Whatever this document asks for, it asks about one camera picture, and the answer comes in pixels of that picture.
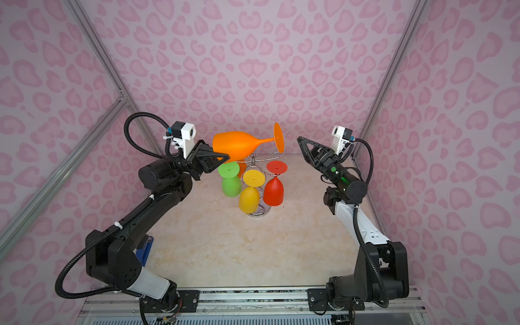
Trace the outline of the yellow wine glass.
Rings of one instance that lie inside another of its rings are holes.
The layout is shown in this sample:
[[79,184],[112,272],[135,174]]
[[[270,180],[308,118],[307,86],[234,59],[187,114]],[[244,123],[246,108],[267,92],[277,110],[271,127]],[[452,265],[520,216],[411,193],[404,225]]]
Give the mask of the yellow wine glass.
[[265,175],[256,169],[245,171],[243,180],[246,188],[240,194],[239,208],[246,214],[257,211],[260,202],[259,187],[265,183]]

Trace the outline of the red wine glass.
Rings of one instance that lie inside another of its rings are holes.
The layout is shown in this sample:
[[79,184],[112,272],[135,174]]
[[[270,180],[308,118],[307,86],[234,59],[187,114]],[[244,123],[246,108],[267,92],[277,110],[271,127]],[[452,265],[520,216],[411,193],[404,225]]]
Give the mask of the red wine glass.
[[287,165],[282,161],[270,161],[267,165],[268,171],[273,174],[273,178],[268,181],[264,189],[264,203],[276,207],[283,203],[284,186],[279,180],[279,176],[286,173]]

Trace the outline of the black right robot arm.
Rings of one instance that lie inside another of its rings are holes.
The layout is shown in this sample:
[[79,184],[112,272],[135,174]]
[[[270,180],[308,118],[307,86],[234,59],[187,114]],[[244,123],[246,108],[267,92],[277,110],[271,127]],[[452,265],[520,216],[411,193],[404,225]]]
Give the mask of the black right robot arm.
[[360,207],[371,176],[362,177],[359,169],[343,165],[343,158],[330,147],[302,136],[297,143],[305,161],[329,182],[324,204],[358,243],[354,272],[329,278],[326,305],[316,311],[353,313],[360,303],[387,308],[390,301],[407,298],[410,283],[406,248],[384,235]]

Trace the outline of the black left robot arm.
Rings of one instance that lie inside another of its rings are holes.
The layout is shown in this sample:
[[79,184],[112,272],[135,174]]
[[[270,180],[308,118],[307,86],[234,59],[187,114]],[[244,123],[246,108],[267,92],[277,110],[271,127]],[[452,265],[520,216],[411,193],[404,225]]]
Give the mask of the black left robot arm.
[[194,181],[229,159],[200,140],[188,156],[163,156],[138,171],[150,196],[123,219],[103,232],[92,231],[85,240],[86,272],[106,285],[102,293],[134,295],[154,311],[179,310],[176,283],[147,270],[134,251],[159,219],[189,195]]

